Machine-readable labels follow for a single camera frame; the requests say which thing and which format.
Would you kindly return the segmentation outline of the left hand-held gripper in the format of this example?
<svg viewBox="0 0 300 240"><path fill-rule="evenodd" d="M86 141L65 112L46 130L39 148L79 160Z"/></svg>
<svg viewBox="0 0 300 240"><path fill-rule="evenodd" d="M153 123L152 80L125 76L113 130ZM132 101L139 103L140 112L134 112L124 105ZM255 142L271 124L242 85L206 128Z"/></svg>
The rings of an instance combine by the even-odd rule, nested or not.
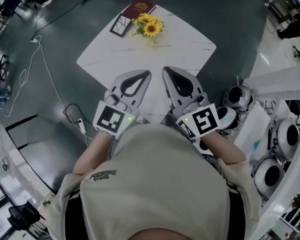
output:
<svg viewBox="0 0 300 240"><path fill-rule="evenodd" d="M119 75L105 92L104 100L98 103L92 126L114 139L120 139L140 116L141 111L137 107L145 96L151 78L151 72L142 69Z"/></svg>

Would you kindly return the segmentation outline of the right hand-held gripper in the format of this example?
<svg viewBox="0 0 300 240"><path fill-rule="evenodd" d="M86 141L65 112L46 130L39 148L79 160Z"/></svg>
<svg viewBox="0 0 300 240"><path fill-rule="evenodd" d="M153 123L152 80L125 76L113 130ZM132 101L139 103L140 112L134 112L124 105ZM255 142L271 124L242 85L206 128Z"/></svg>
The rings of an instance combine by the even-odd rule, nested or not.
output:
<svg viewBox="0 0 300 240"><path fill-rule="evenodd" d="M201 138L220 127L216 107L209 102L205 92L183 103L185 98L201 87L196 76L182 68L165 66L162 69L162 79L167 95L175 107L172 114L177 119L176 125L189 140Z"/></svg>

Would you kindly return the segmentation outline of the yellow sunflower bouquet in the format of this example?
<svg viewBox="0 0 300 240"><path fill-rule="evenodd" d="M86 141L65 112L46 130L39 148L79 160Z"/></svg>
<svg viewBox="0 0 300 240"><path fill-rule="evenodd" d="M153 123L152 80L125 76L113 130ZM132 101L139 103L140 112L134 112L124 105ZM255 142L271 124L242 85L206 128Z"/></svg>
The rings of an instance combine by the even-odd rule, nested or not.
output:
<svg viewBox="0 0 300 240"><path fill-rule="evenodd" d="M143 40L149 40L152 45L157 44L157 38L164 32L165 24L157 17L151 16L148 13L141 13L137 18L131 20L137 29L134 33L129 34L130 38L135 36Z"/></svg>

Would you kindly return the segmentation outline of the person's left forearm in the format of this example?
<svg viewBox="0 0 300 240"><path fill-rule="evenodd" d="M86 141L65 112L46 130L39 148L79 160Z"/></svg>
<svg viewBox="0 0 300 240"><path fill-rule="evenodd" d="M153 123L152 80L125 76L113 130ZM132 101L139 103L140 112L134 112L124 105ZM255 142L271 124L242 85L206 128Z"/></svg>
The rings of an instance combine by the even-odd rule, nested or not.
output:
<svg viewBox="0 0 300 240"><path fill-rule="evenodd" d="M107 160L113 140L111 136L98 132L75 163L72 173L83 176L104 163Z"/></svg>

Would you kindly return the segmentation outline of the person's right forearm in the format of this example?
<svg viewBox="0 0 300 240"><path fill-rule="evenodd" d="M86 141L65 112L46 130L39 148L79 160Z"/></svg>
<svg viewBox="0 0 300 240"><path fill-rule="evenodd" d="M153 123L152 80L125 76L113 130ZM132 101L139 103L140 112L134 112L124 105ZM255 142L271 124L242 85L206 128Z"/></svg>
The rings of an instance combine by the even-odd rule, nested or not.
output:
<svg viewBox="0 0 300 240"><path fill-rule="evenodd" d="M246 161L244 153L231 141L224 138L217 131L213 131L200 138L211 153L222 159L226 165L234 165Z"/></svg>

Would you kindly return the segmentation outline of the white marble table top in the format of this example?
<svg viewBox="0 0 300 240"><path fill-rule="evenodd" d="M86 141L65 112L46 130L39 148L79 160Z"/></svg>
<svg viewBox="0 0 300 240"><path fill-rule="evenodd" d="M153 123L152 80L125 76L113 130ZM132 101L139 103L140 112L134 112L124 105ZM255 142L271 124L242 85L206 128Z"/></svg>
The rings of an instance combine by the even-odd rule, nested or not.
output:
<svg viewBox="0 0 300 240"><path fill-rule="evenodd" d="M136 31L134 26L124 37L119 37L110 32L112 20L80 55L77 64L106 88L121 74L149 70L151 81L139 109L148 121L160 123L171 105L162 79L163 67L181 68L195 76L216 50L216 45L159 5L151 15L164 22L164 31L155 41L130 37Z"/></svg>

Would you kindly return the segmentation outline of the white domed headset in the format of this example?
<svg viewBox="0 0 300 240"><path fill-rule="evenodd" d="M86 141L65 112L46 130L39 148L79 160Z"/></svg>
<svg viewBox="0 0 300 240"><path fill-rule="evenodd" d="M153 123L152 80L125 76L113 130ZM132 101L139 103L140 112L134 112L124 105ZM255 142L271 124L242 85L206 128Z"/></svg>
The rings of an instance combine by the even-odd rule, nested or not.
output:
<svg viewBox="0 0 300 240"><path fill-rule="evenodd" d="M192 144L201 153L202 156L213 156L212 152L200 138L195 139Z"/></svg>
<svg viewBox="0 0 300 240"><path fill-rule="evenodd" d="M294 118L274 120L267 132L267 150L282 163L291 162L298 144L300 131Z"/></svg>
<svg viewBox="0 0 300 240"><path fill-rule="evenodd" d="M255 92L244 85L234 85L223 94L221 105L236 111L238 115L248 114L256 102Z"/></svg>
<svg viewBox="0 0 300 240"><path fill-rule="evenodd" d="M219 130L232 130L238 126L237 112L227 106L218 107Z"/></svg>
<svg viewBox="0 0 300 240"><path fill-rule="evenodd" d="M284 176L285 171L282 166L280 166L276 160L266 158L256 167L253 179L259 194L264 199L268 200L271 198Z"/></svg>

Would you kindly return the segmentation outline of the black branch-pattern card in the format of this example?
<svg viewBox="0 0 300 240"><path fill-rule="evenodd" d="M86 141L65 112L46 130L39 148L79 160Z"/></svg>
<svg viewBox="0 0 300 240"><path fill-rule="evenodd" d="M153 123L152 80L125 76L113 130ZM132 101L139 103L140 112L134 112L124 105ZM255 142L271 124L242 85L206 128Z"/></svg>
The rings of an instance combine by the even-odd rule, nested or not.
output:
<svg viewBox="0 0 300 240"><path fill-rule="evenodd" d="M123 38L131 25L132 20L120 13L109 31L112 34Z"/></svg>

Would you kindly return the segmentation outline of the dark red book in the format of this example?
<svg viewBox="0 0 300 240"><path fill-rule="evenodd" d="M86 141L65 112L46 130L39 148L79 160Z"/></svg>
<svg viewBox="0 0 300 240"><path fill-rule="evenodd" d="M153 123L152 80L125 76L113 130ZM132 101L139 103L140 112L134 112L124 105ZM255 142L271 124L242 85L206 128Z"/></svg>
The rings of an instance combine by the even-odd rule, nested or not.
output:
<svg viewBox="0 0 300 240"><path fill-rule="evenodd" d="M134 0L123 12L122 15L128 19L137 19L140 14L148 14L156 6L150 0Z"/></svg>

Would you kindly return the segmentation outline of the white workbench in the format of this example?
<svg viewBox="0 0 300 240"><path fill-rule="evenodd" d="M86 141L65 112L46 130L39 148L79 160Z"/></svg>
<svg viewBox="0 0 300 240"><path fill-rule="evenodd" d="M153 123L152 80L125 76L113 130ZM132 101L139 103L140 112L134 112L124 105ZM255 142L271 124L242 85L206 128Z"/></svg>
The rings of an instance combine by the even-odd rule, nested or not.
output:
<svg viewBox="0 0 300 240"><path fill-rule="evenodd" d="M267 154L268 127L275 119L293 118L287 101L300 101L300 65L249 77L244 83L256 93L252 111L243 119L233 141L250 163L258 162ZM254 142L260 140L255 154L250 157ZM300 140L291 164L272 196L261 209L256 230L248 240L259 240L279 220L293 198L300 192Z"/></svg>

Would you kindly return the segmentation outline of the teal cloth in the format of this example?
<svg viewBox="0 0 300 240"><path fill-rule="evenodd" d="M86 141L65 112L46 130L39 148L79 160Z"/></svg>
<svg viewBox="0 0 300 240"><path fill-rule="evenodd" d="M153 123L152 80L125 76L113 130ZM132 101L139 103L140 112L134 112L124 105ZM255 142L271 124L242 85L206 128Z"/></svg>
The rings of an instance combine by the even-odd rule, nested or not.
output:
<svg viewBox="0 0 300 240"><path fill-rule="evenodd" d="M261 142L261 140L259 139L258 141L253 143L252 148L250 149L250 153L249 153L250 157L252 157L256 153L260 142Z"/></svg>

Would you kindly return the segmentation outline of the person's beige shirt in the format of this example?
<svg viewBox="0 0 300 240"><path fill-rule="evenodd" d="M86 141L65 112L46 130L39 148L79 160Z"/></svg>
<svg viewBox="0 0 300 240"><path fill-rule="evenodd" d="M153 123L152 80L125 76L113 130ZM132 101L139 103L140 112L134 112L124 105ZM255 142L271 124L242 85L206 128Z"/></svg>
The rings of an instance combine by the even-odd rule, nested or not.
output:
<svg viewBox="0 0 300 240"><path fill-rule="evenodd" d="M64 177L46 224L53 240L247 240L261 204L247 159L204 159L175 129L139 124L96 169Z"/></svg>

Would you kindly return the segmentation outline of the curved white counter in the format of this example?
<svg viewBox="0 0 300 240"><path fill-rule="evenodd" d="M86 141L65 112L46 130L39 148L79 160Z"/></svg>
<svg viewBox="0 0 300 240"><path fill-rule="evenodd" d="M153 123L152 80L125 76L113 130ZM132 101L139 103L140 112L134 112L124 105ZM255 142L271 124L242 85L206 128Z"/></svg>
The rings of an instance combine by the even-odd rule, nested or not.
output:
<svg viewBox="0 0 300 240"><path fill-rule="evenodd" d="M4 127L0 128L0 166L7 166L7 172L15 174L15 178L23 177L41 196L55 194L26 161Z"/></svg>

